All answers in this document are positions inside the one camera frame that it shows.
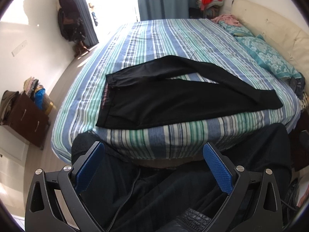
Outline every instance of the dark wooden dresser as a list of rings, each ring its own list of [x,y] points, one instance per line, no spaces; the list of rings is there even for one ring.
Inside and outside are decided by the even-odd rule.
[[[49,117],[25,94],[20,94],[5,123],[27,141],[43,148]]]

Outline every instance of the drawer handle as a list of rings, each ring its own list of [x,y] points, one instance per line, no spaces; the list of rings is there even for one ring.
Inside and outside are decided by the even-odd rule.
[[[36,127],[36,129],[34,130],[34,132],[36,132],[36,131],[38,130],[39,124],[40,124],[40,122],[38,121],[37,127]]]
[[[25,111],[24,111],[24,114],[23,114],[23,116],[21,117],[21,121],[23,120],[23,118],[24,118],[24,116],[25,116],[25,114],[26,114],[26,111],[27,111],[27,109],[25,109]]]

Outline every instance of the striped bedsheet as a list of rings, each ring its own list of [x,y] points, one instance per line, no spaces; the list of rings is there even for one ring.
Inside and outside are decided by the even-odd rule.
[[[211,62],[257,89],[275,89],[284,106],[143,130],[96,127],[105,75],[165,55]],[[197,73],[178,78],[211,82]],[[197,154],[208,141],[227,149],[254,130],[276,122],[291,131],[299,116],[299,101],[290,87],[260,68],[219,25],[208,19],[142,21],[123,25],[97,47],[66,95],[51,142],[55,154],[66,162],[70,162],[74,138],[87,130],[131,158],[179,158]]]

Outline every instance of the metal screw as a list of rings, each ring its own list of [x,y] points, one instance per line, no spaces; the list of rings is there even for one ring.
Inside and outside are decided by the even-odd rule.
[[[266,173],[267,174],[272,174],[272,170],[268,168],[268,169],[266,169]]]
[[[72,166],[70,166],[70,165],[66,165],[66,166],[64,166],[64,168],[63,168],[63,170],[65,170],[66,172],[67,171],[70,171],[72,169]]]
[[[36,170],[36,174],[40,174],[40,173],[42,173],[42,172],[43,172],[43,170],[42,170],[41,168],[39,168],[39,169]]]
[[[245,168],[243,166],[237,166],[236,169],[239,172],[243,172],[245,170]]]

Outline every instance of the cable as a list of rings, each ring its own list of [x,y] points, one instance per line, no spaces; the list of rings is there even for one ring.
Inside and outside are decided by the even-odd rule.
[[[131,195],[132,195],[132,193],[133,193],[133,190],[134,190],[134,186],[135,186],[135,184],[136,184],[136,182],[137,182],[137,180],[138,180],[140,174],[141,174],[141,169],[139,168],[139,169],[138,169],[138,175],[137,175],[137,177],[135,178],[135,180],[134,180],[134,182],[133,182],[133,184],[132,184],[132,188],[131,188],[131,192],[130,192],[129,196],[127,197],[127,199],[125,200],[125,202],[118,208],[118,210],[117,210],[117,212],[116,212],[116,214],[115,214],[115,216],[114,216],[114,218],[113,218],[111,224],[109,225],[109,228],[106,230],[106,232],[109,232],[109,231],[111,230],[112,226],[113,226],[114,223],[115,223],[115,220],[116,220],[116,218],[117,218],[118,213],[119,213],[120,210],[123,208],[123,206],[127,203],[127,201],[130,199],[130,197],[131,197]]]
[[[288,203],[286,203],[285,201],[283,201],[283,200],[281,200],[281,202],[284,204],[284,205],[286,205],[288,208],[290,208],[291,210],[293,210],[293,211],[297,211],[295,208],[293,208],[291,205],[289,205]]]

